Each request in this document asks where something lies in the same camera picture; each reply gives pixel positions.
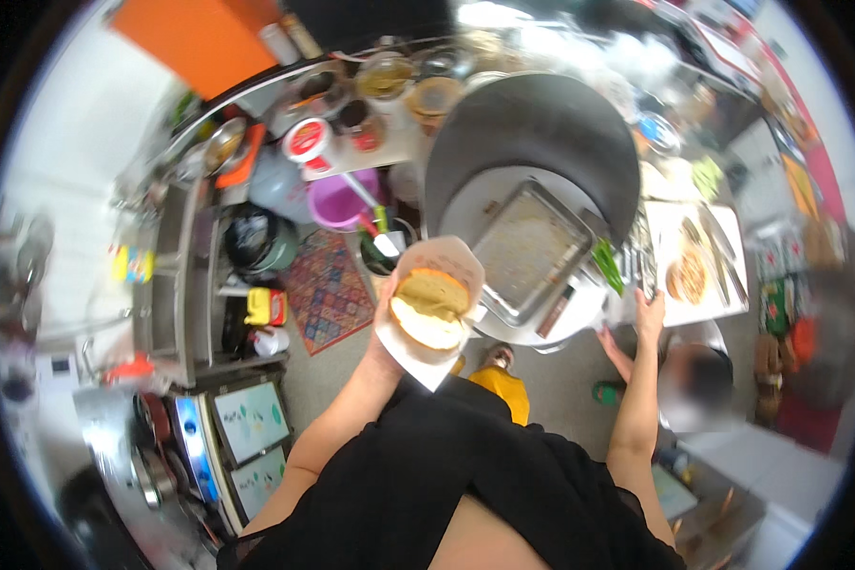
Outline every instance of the red and white container lid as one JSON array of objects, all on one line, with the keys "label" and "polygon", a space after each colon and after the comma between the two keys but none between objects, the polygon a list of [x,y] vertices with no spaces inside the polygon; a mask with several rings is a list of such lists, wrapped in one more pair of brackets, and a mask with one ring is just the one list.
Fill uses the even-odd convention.
[{"label": "red and white container lid", "polygon": [[309,171],[326,172],[335,166],[339,139],[325,120],[305,119],[285,135],[282,150],[291,161],[302,164]]}]

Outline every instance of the yellow pants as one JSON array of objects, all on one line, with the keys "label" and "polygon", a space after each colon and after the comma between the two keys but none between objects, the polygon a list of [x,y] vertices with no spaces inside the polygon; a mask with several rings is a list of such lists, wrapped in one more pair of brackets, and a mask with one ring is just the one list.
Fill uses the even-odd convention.
[{"label": "yellow pants", "polygon": [[490,390],[503,398],[510,406],[510,416],[513,423],[521,426],[529,423],[529,395],[522,380],[514,378],[501,367],[489,366],[472,372],[468,377],[480,387]]}]

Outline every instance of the bread roll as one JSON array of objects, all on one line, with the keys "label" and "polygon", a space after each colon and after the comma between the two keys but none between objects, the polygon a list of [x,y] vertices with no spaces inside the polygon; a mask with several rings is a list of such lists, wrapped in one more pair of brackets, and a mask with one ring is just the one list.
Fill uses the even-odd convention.
[{"label": "bread roll", "polygon": [[434,350],[451,350],[462,340],[459,318],[468,310],[468,291],[459,281],[434,269],[418,268],[402,280],[389,313],[416,342]]},{"label": "bread roll", "polygon": [[465,314],[468,310],[466,288],[456,279],[436,269],[413,269],[396,289],[396,295],[402,294],[434,303],[456,315]]}]

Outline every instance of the green vegetable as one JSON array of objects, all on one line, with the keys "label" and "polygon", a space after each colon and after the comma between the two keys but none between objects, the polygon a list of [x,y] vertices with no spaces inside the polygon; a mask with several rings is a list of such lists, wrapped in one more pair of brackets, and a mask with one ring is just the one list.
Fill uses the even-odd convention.
[{"label": "green vegetable", "polygon": [[694,186],[707,201],[716,199],[718,195],[718,184],[725,178],[725,173],[711,158],[706,157],[693,162],[691,179]]},{"label": "green vegetable", "polygon": [[621,272],[615,264],[615,257],[611,254],[611,242],[604,237],[600,237],[598,244],[593,247],[593,260],[595,264],[602,270],[605,280],[608,282],[617,294],[624,294],[624,281],[621,279]]},{"label": "green vegetable", "polygon": [[361,238],[362,247],[374,262],[383,267],[392,267],[394,265],[392,261],[380,253],[380,250],[374,245],[374,238],[360,225],[358,226],[358,236]]}]

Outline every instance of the pink bucket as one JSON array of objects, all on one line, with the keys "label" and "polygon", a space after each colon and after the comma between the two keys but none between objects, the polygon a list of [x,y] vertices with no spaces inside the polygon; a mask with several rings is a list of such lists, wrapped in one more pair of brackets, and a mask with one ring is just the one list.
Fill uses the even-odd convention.
[{"label": "pink bucket", "polygon": [[[383,192],[380,191],[376,169],[369,168],[353,174],[377,201],[381,201]],[[365,202],[349,188],[342,176],[329,176],[311,182],[307,190],[307,206],[315,222],[339,232],[353,232],[357,227],[358,212],[368,210]]]}]

